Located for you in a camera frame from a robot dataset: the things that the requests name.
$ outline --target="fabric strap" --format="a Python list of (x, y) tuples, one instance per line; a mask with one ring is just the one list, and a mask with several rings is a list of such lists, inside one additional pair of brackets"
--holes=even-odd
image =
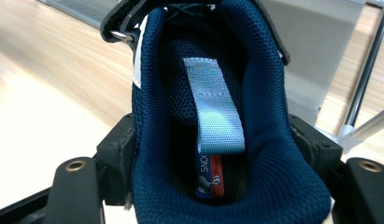
[(241, 153), (245, 149), (240, 117), (227, 89), (218, 62), (207, 58), (185, 58), (198, 117), (198, 152)]

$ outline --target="shoe label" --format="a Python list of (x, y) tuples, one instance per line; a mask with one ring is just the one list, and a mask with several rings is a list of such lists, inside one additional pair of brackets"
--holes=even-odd
[(197, 186), (199, 198), (219, 198), (224, 195), (220, 155), (196, 153)]

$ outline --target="shoe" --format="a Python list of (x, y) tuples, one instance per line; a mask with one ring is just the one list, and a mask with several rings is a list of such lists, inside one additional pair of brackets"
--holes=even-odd
[(293, 141), (284, 55), (259, 5), (168, 4), (137, 28), (138, 222), (321, 223), (330, 194)]

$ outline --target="black rod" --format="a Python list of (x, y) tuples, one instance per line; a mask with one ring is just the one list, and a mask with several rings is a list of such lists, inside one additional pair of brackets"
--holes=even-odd
[(380, 48), (381, 41), (384, 36), (384, 8), (382, 9), (382, 15), (380, 23), (378, 24), (375, 37), (372, 41), (369, 49), (369, 54), (365, 59), (363, 70), (358, 80), (358, 84), (354, 89), (354, 93), (351, 99), (351, 103), (348, 107), (348, 113), (344, 124), (354, 126), (360, 112), (363, 96), (366, 91), (367, 84), (369, 82), (370, 75), (372, 74), (373, 66), (377, 57), (378, 50)]

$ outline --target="wooden surface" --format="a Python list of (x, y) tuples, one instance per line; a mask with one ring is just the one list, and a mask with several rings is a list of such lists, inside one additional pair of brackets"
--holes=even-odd
[[(378, 15), (366, 7), (350, 39), (317, 123), (328, 132), (343, 121)], [(35, 0), (0, 1), (0, 208), (50, 186), (63, 161), (93, 155), (131, 112), (132, 68), (129, 48), (92, 27)], [(357, 126), (382, 109), (384, 42)], [(352, 155), (384, 163), (380, 151), (384, 130)]]

